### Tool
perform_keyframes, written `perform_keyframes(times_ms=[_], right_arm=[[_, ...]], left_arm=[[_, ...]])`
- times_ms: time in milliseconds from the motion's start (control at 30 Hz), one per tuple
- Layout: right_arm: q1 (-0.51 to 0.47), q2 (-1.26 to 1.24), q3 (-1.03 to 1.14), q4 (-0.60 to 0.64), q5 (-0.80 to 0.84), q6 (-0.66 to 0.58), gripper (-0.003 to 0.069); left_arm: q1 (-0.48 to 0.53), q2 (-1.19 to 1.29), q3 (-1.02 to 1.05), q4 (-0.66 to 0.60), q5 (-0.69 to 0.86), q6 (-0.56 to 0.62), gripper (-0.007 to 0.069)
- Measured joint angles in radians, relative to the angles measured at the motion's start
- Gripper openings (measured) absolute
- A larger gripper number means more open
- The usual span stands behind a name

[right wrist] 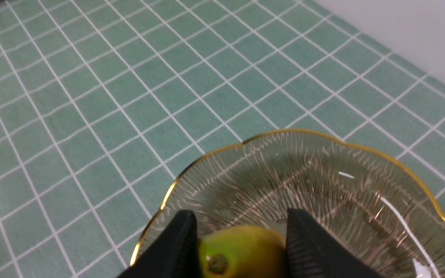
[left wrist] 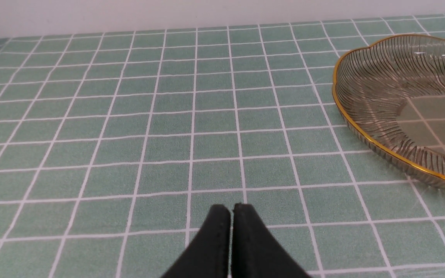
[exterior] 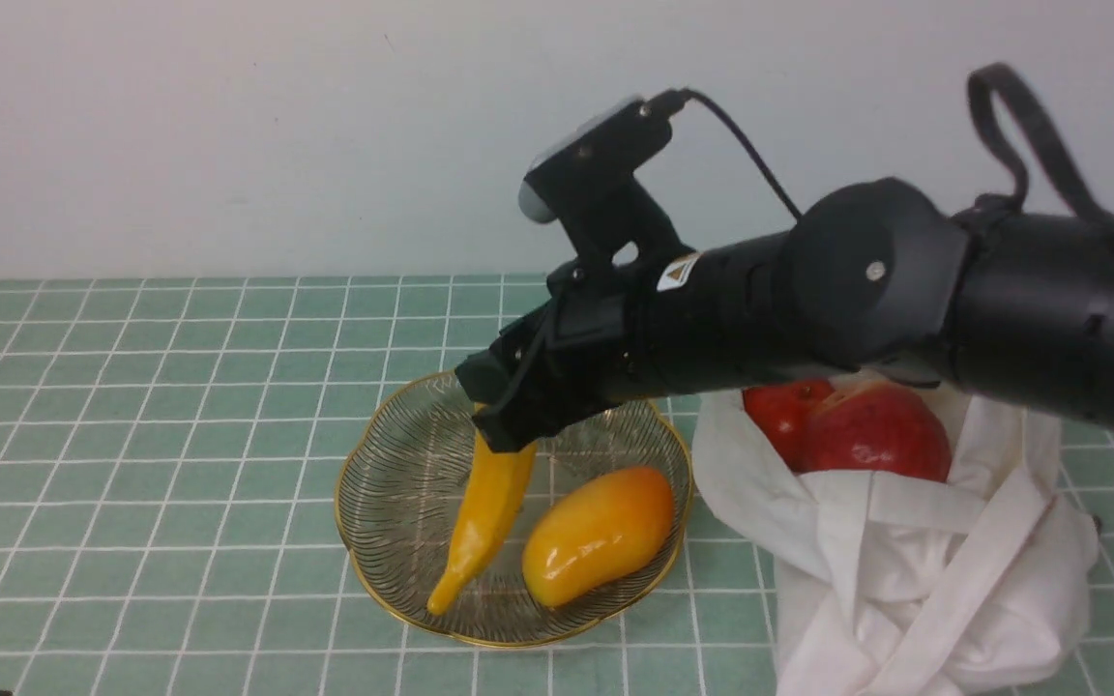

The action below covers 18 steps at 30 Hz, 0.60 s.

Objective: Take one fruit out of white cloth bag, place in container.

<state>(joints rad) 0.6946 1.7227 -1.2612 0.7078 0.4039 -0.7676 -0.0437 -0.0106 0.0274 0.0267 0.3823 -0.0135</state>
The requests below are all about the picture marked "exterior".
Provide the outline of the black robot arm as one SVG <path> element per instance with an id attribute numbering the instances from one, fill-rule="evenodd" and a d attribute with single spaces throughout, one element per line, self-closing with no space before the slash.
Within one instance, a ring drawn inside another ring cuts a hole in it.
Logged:
<path id="1" fill-rule="evenodd" d="M 574 259 L 547 303 L 455 378 L 499 452 L 625 402 L 871 371 L 1114 430 L 1114 215 L 947 217 L 915 187 L 844 187 L 791 231 L 688 249 L 641 187 L 576 224 L 641 234 L 638 256 Z"/>

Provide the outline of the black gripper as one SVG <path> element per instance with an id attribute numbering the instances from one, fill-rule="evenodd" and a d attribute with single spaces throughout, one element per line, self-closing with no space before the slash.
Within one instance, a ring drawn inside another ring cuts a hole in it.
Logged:
<path id="1" fill-rule="evenodd" d="M 645 335 L 647 305 L 671 261 L 632 259 L 597 276 L 567 261 L 548 275 L 547 303 L 504 336 L 516 360 L 479 351 L 455 367 L 494 452 L 520 452 L 625 402 L 672 395 Z"/>

